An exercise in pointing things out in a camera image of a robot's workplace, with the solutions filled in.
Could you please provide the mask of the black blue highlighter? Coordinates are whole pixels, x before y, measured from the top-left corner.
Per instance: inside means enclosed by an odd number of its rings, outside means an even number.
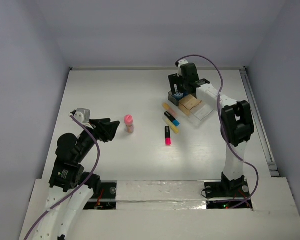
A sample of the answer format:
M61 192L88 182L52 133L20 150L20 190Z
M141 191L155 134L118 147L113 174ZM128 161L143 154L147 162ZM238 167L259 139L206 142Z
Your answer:
M180 125L180 123L178 122L178 120L172 116L168 111L164 112L164 115L176 126L178 127Z

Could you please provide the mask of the black pink highlighter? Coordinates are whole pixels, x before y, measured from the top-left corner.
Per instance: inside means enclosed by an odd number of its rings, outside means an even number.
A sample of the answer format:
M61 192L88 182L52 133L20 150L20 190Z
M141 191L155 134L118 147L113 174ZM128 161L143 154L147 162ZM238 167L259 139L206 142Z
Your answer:
M171 145L171 131L170 131L169 126L165 126L164 134L165 134L165 145L170 146Z

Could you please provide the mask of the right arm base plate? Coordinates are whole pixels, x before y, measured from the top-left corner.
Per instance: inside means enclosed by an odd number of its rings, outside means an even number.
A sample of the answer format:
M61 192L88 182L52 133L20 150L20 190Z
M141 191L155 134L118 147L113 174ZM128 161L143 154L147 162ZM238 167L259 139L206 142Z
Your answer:
M206 200L207 210L253 209L252 201L250 199L245 201L250 196L246 181L230 192L222 189L219 181L206 181L200 194Z

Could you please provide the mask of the pink capped bottle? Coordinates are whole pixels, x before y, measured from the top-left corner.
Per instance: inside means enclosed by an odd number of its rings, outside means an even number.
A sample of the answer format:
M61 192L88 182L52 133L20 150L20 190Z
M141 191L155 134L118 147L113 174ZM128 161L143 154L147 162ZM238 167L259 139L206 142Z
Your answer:
M125 129L129 134L132 134L134 132L134 120L133 117L128 114L124 117L124 124L125 124Z

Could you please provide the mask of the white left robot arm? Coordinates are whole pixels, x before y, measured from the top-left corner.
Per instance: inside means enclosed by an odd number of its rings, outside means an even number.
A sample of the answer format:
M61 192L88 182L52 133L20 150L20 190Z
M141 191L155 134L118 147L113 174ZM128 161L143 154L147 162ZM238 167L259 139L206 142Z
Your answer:
M85 205L101 191L100 176L86 172L81 163L93 147L100 147L99 142L112 141L120 125L109 118L83 120L73 114L70 118L83 131L79 136L65 133L57 141L44 213L29 230L34 240L68 239Z

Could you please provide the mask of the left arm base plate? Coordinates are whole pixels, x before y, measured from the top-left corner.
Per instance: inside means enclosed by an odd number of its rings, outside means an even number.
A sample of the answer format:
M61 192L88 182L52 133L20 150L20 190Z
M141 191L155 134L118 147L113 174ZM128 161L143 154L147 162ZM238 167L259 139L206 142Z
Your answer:
M86 203L83 209L115 210L117 206L116 194L116 181L102 181L99 192L92 196L92 198Z

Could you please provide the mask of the blue paint jar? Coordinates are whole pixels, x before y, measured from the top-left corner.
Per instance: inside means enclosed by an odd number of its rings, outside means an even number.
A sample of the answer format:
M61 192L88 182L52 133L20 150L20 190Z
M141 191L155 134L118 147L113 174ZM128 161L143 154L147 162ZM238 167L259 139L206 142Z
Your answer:
M184 97L184 93L176 93L172 95L176 100L180 100Z

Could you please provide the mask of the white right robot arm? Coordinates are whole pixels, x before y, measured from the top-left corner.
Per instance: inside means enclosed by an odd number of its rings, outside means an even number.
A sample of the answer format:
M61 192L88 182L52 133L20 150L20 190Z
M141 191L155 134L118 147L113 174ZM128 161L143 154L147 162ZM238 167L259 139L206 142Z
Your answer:
M200 79L197 67L187 60L176 63L177 73L169 75L172 94L193 96L218 114L221 136L226 143L225 166L220 181L207 182L202 191L206 199L233 198L246 186L243 165L245 150L255 132L250 104L237 101Z

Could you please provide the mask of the orange yellow highlighter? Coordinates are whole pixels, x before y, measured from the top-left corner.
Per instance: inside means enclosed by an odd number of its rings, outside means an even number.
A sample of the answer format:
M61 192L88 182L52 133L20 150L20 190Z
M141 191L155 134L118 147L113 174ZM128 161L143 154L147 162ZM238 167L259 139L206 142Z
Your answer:
M163 108L170 113L175 119L178 117L177 113L166 102L162 104Z

